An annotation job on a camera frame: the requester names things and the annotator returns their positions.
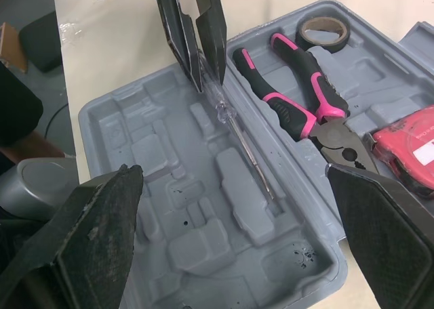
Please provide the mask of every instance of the tool case tray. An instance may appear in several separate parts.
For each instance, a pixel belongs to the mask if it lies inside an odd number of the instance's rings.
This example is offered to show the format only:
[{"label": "tool case tray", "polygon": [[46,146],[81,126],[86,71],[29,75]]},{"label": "tool case tray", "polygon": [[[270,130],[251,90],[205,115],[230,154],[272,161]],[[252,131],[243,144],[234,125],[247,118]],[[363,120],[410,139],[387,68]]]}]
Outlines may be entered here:
[{"label": "tool case tray", "polygon": [[326,161],[312,141],[295,142],[280,128],[231,59],[235,49],[246,48],[277,91],[306,106],[269,39],[279,32],[294,40],[297,24],[314,16],[351,26],[343,50],[309,51],[349,103],[347,125],[359,136],[434,104],[434,36],[426,23],[396,44],[342,4],[319,1],[228,41],[227,98],[277,194],[277,214],[236,139],[178,64],[86,104],[79,124],[91,176],[123,163],[143,168],[134,258],[120,308],[307,308],[342,287],[344,230]]}]

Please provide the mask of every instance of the white table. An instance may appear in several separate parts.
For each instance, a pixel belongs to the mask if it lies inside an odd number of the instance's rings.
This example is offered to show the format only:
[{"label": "white table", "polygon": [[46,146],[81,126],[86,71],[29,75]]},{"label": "white table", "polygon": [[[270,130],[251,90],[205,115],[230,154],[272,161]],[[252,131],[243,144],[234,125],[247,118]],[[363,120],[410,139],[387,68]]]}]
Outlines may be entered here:
[{"label": "white table", "polygon": [[[228,38],[317,0],[222,0]],[[417,21],[434,24],[434,0],[338,0],[395,41]],[[198,16],[194,0],[184,13]],[[154,0],[56,0],[66,27],[64,73],[80,181],[90,178],[78,124],[80,109],[103,94],[176,60],[165,42]],[[378,308],[348,245],[342,245],[349,275],[344,287],[316,309]]]}]

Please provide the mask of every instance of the pliers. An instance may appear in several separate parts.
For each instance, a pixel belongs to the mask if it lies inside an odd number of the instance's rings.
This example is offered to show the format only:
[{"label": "pliers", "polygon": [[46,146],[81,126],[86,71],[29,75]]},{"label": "pliers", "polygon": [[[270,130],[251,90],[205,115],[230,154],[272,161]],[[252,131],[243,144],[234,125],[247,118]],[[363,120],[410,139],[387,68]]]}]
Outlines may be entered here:
[{"label": "pliers", "polygon": [[308,137],[312,139],[330,163],[378,173],[359,136],[344,124],[349,114],[347,102],[328,82],[313,55],[280,33],[271,37],[270,44],[296,75],[311,111],[271,87],[260,75],[245,48],[235,50],[233,60],[254,94],[277,113],[280,126],[295,141]]}]

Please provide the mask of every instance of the tape measure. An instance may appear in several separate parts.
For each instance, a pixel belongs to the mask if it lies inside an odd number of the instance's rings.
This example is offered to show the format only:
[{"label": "tape measure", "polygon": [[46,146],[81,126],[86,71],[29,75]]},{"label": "tape measure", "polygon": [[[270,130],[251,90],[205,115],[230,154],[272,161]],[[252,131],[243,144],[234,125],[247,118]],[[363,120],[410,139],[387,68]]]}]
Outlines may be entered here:
[{"label": "tape measure", "polygon": [[434,106],[419,110],[373,135],[372,152],[411,191],[434,197]]}]

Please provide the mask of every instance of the screwdriver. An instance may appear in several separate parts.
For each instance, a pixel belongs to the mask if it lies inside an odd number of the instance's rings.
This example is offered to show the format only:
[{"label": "screwdriver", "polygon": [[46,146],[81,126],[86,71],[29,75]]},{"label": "screwdriver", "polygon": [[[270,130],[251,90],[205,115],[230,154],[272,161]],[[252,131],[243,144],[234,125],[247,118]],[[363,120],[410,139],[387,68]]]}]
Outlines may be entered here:
[{"label": "screwdriver", "polygon": [[254,153],[247,140],[243,136],[242,130],[236,119],[237,112],[226,99],[223,86],[221,86],[220,82],[214,78],[212,71],[209,69],[206,59],[202,53],[200,54],[200,57],[203,91],[208,99],[208,102],[217,110],[218,120],[221,123],[227,124],[229,129],[239,140],[239,144],[244,150],[244,153],[247,155],[248,161],[252,164],[255,172],[258,174],[261,184],[270,198],[269,201],[273,202],[276,199],[275,193],[271,188],[267,178],[265,177],[262,168],[259,166],[259,163],[256,160],[256,157],[254,156]]}]

